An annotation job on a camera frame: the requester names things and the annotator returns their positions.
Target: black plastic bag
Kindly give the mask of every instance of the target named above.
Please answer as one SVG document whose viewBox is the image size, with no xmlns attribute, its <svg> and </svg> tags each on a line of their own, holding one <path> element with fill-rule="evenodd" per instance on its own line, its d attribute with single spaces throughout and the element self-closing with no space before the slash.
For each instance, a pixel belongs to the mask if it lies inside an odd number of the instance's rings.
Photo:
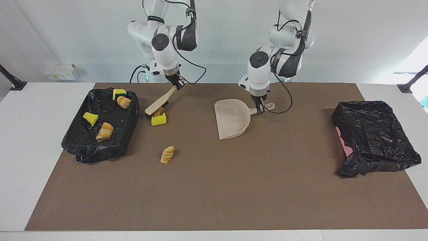
<svg viewBox="0 0 428 241">
<path fill-rule="evenodd" d="M 89 91 L 61 142 L 62 148 L 75 155 L 80 163 L 96 163 L 124 156 L 140 111 L 137 95 L 132 91 L 127 91 L 127 94 L 131 104 L 128 109 L 123 109 L 113 101 L 113 88 Z M 83 118 L 85 112 L 98 115 L 93 127 Z M 114 131 L 110 139 L 97 142 L 95 138 L 103 122 L 110 123 Z"/>
<path fill-rule="evenodd" d="M 392 108 L 383 101 L 340 102 L 331 119 L 353 150 L 337 171 L 339 176 L 396 172 L 421 163 Z"/>
</svg>

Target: white table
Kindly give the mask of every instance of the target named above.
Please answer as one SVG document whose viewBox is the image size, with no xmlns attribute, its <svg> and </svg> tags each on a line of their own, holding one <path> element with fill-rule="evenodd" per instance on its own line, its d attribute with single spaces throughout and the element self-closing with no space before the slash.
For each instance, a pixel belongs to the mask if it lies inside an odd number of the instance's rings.
<svg viewBox="0 0 428 241">
<path fill-rule="evenodd" d="M 0 240 L 428 240 L 419 230 L 280 230 L 194 232 L 24 232 L 62 152 L 60 143 L 93 83 L 28 83 L 0 102 Z M 422 164 L 406 170 L 428 205 L 428 114 L 394 85 L 358 84 L 366 100 L 383 100 L 400 120 Z"/>
</svg>

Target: white robotic arm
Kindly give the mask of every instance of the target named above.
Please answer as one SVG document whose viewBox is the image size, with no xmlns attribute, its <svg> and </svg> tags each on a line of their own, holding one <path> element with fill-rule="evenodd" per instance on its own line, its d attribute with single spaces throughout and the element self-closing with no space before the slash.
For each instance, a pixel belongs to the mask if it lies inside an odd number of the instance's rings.
<svg viewBox="0 0 428 241">
<path fill-rule="evenodd" d="M 195 2 L 190 0 L 190 5 L 181 3 L 188 6 L 186 17 L 190 17 L 190 23 L 186 27 L 165 25 L 164 17 L 169 5 L 165 0 L 143 1 L 147 23 L 131 21 L 128 25 L 128 33 L 143 52 L 147 70 L 152 75 L 164 74 L 178 90 L 184 82 L 175 51 L 192 51 L 198 44 Z"/>
<path fill-rule="evenodd" d="M 250 57 L 247 74 L 238 84 L 250 92 L 258 114 L 265 111 L 263 101 L 269 92 L 270 72 L 286 78 L 295 76 L 301 68 L 304 49 L 314 42 L 309 32 L 313 3 L 314 0 L 281 0 L 279 12 L 288 21 L 280 27 L 278 19 L 269 32 L 273 46 L 264 45 Z"/>
</svg>

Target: black pole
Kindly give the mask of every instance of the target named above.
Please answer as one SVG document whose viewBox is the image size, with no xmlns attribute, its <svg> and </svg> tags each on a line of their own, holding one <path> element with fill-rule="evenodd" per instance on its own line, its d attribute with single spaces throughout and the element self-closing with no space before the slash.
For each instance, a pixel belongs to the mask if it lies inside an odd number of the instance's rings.
<svg viewBox="0 0 428 241">
<path fill-rule="evenodd" d="M 398 88 L 403 92 L 403 93 L 412 93 L 412 91 L 410 90 L 410 86 L 412 86 L 414 83 L 416 83 L 416 81 L 421 78 L 424 74 L 426 74 L 428 72 L 428 65 L 425 66 L 425 68 L 423 70 L 421 70 L 421 72 L 417 73 L 415 75 L 415 77 L 413 77 L 413 79 L 411 79 L 409 81 L 409 83 L 407 84 L 398 84 Z"/>
<path fill-rule="evenodd" d="M 26 81 L 21 81 L 20 79 L 9 73 L 1 64 L 0 72 L 12 83 L 12 88 L 10 88 L 10 90 L 22 90 L 27 84 Z"/>
</svg>

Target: brown surface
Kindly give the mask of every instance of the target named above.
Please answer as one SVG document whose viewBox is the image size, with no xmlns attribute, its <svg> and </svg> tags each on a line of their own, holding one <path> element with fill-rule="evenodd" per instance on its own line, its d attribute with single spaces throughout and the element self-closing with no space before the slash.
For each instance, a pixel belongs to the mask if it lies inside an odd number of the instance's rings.
<svg viewBox="0 0 428 241">
<path fill-rule="evenodd" d="M 251 118 L 219 141 L 214 103 L 249 94 L 235 84 L 186 85 L 152 127 L 143 110 L 169 84 L 96 84 L 132 90 L 141 115 L 128 153 L 95 165 L 63 153 L 26 230 L 420 229 L 428 210 L 406 172 L 341 179 L 345 154 L 330 116 L 363 100 L 354 84 L 288 84 L 287 114 Z M 273 84 L 276 111 L 288 96 Z M 162 150 L 176 147 L 168 164 Z"/>
</svg>

